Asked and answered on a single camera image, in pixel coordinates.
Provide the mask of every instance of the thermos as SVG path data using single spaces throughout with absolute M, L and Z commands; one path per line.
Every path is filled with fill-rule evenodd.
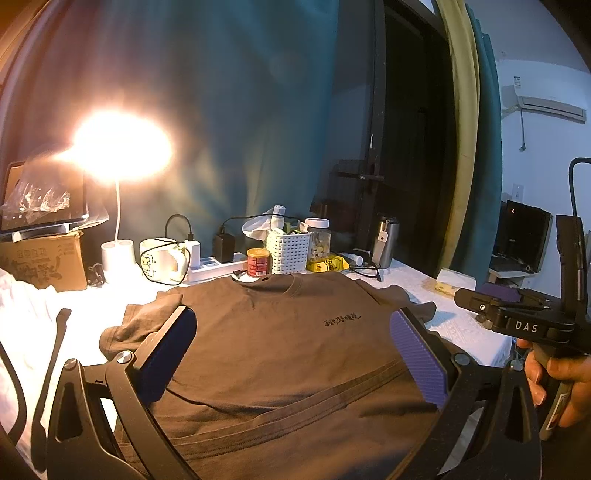
M 380 217 L 378 233 L 371 251 L 371 261 L 378 268 L 389 268 L 398 240 L 399 229 L 400 224 L 395 218 Z

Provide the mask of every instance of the cable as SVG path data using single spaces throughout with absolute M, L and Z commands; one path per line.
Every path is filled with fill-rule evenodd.
M 333 255 L 336 255 L 337 257 L 342 257 L 342 255 L 339 255 L 338 253 L 335 253 L 335 252 L 330 252 L 330 253 L 332 253 Z M 367 273 L 361 273 L 359 270 L 375 270 L 375 275 L 367 275 Z M 364 263 L 360 266 L 349 265 L 349 271 L 356 273 L 357 275 L 361 275 L 362 277 L 365 277 L 365 278 L 377 278 L 378 281 L 382 281 L 382 277 L 379 274 L 379 268 L 373 262 Z
M 168 224 L 175 218 L 182 218 L 183 220 L 185 220 L 185 222 L 187 222 L 187 225 L 189 226 L 189 234 L 187 235 L 187 241 L 192 242 L 193 240 L 195 240 L 193 236 L 193 228 L 191 227 L 191 222 L 187 217 L 181 215 L 180 213 L 175 213 L 168 217 L 168 220 L 166 220 L 166 225 L 164 225 L 164 238 L 168 238 Z
M 222 226 L 219 229 L 218 234 L 221 235 L 221 234 L 225 233 L 224 226 L 230 220 L 248 220 L 250 218 L 265 217 L 265 216 L 268 216 L 268 217 L 289 218 L 289 219 L 298 220 L 299 222 L 301 222 L 301 220 L 298 217 L 291 217 L 291 216 L 288 216 L 288 215 L 282 215 L 280 213 L 259 213 L 258 215 L 249 215 L 249 216 L 244 216 L 244 217 L 230 217 L 230 218 L 227 218 L 227 219 L 224 220 L 224 222 L 222 223 Z
M 351 267 L 349 266 L 349 270 L 357 275 L 361 275 L 365 278 L 377 278 L 378 281 L 383 281 L 382 276 L 379 274 L 379 268 L 377 265 L 369 264 L 369 265 L 361 265 L 360 267 Z M 365 273 L 361 273 L 359 270 L 375 270 L 375 275 L 367 275 Z
M 520 108 L 519 112 L 521 113 L 521 140 L 522 140 L 522 144 L 521 144 L 521 147 L 519 148 L 519 151 L 524 152 L 527 147 L 525 146 L 525 127 L 523 126 L 523 109 Z
M 145 242 L 146 240 L 159 240 L 158 238 L 144 238 L 142 240 L 142 242 Z M 162 248 L 162 247 L 169 247 L 170 245 L 176 245 L 179 246 L 180 244 L 182 244 L 184 242 L 167 242 L 165 244 L 161 244 L 161 245 L 157 245 L 156 247 L 152 247 L 152 248 L 148 248 L 147 250 L 143 251 L 140 254 L 140 258 L 139 261 L 141 262 L 141 257 L 149 252 L 151 252 L 152 250 L 156 250 L 158 248 Z M 153 283 L 158 283 L 160 285 L 166 285 L 167 287 L 178 287 L 181 283 L 184 282 L 184 279 L 187 277 L 187 273 L 189 273 L 189 265 L 191 264 L 191 251 L 188 248 L 183 248 L 183 255 L 185 256 L 185 258 L 187 257 L 187 254 L 189 255 L 188 259 L 187 259 L 187 269 L 185 270 L 185 273 L 183 274 L 183 276 L 181 277 L 181 279 L 177 282 L 177 283 L 165 283 L 162 281 L 158 281 L 158 280 L 152 280 L 144 271 L 144 269 L 142 268 L 142 266 L 140 265 L 140 269 L 142 271 L 142 273 L 144 274 L 144 277 L 146 277 L 146 279 L 150 280 L 150 282 Z
M 577 202 L 574 198 L 574 183 L 573 183 L 573 170 L 575 165 L 579 163 L 589 163 L 591 164 L 591 158 L 587 157 L 577 157 L 573 159 L 569 166 L 569 188 L 570 188 L 570 203 L 573 207 L 573 217 L 577 218 Z

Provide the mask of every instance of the white jar lid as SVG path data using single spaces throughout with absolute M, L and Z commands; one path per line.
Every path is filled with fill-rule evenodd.
M 326 218 L 307 218 L 306 225 L 312 228 L 328 228 L 329 221 Z

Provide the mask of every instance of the blue gripper pad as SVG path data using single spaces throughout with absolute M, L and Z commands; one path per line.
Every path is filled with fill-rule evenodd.
M 144 405 L 162 397 L 196 333 L 195 314 L 191 309 L 185 308 L 138 372 L 137 393 Z
M 414 326 L 400 310 L 390 317 L 390 337 L 400 351 L 423 398 L 441 410 L 448 395 L 447 375 L 417 328 L 423 329 L 424 334 L 429 335 L 422 325 Z

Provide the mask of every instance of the finger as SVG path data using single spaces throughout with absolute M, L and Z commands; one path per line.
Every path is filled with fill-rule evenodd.
M 534 403 L 538 406 L 542 405 L 546 399 L 546 390 L 537 383 L 532 382 L 529 378 L 527 379 L 527 383 L 530 385 L 531 398 L 534 400 Z
M 558 425 L 570 427 L 591 414 L 591 383 L 575 383 Z
M 517 339 L 517 346 L 520 348 L 531 348 L 531 342 L 528 342 L 527 340 L 523 340 L 521 338 Z
M 577 423 L 578 421 L 583 420 L 586 417 L 586 413 L 578 411 L 576 408 L 573 407 L 572 404 L 566 405 L 564 409 L 564 413 L 560 417 L 560 421 L 558 423 L 559 427 L 570 427 Z
M 525 376 L 533 383 L 537 383 L 542 378 L 542 366 L 535 359 L 533 352 L 530 352 L 525 359 Z
M 551 358 L 547 364 L 548 373 L 556 380 L 591 382 L 591 356 L 577 358 Z

